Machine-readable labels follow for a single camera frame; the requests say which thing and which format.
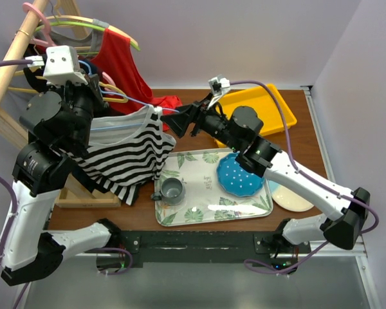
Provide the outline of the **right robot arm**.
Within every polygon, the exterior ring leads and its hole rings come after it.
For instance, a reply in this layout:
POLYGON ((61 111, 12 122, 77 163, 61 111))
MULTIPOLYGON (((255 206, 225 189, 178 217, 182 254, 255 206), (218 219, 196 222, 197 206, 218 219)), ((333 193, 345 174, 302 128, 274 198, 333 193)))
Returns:
POLYGON ((219 103, 213 104, 206 97, 179 107, 161 120, 179 138, 192 124, 191 136, 204 131, 234 152, 235 161, 216 170, 219 183, 227 192, 251 196, 263 178, 289 189, 321 211, 318 216, 283 220, 270 241, 279 252, 287 253, 296 245, 313 240, 353 249, 369 213, 369 192, 361 187, 353 191, 339 186, 296 164, 289 151, 259 134, 263 122, 253 108, 239 106, 227 117, 219 103))

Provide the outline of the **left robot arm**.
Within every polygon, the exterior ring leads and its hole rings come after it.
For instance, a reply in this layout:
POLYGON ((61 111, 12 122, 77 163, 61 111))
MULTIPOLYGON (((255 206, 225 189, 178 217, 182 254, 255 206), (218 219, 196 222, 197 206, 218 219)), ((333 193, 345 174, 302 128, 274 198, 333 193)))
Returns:
POLYGON ((98 82, 93 74, 51 86, 34 96, 19 118, 28 143, 15 161, 12 201, 0 236, 1 276, 10 286, 44 279, 88 250, 114 252, 120 246, 121 231, 108 219, 61 235, 44 231, 75 158, 87 154, 94 114, 107 107, 98 82))

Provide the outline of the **black white striped tank top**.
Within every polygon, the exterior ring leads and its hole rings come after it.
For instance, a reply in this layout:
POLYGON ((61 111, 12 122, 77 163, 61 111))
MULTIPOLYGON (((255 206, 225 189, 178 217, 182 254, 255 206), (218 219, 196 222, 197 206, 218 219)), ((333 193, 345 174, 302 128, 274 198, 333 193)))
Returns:
POLYGON ((160 178, 176 140, 164 132, 161 107, 93 119, 87 155, 68 156, 90 180, 132 206, 140 187, 160 178))

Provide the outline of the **yellow plastic hanger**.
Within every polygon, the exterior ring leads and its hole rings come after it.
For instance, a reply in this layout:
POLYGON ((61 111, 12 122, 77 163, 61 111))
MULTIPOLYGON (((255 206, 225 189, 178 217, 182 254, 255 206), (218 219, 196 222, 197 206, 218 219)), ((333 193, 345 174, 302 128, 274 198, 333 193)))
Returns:
MULTIPOLYGON (((14 77, 24 77, 27 79, 24 72, 27 71, 33 76, 33 86, 28 88, 13 87, 8 86, 8 91, 20 92, 20 93, 29 93, 29 94, 38 94, 44 93, 50 89, 50 83, 42 76, 43 69, 39 67, 24 68, 23 70, 16 71, 14 77)), ((125 104, 129 100, 125 96, 125 93, 117 88, 115 85, 103 83, 103 81, 98 82, 100 93, 103 96, 103 100, 108 103, 119 103, 125 104)))

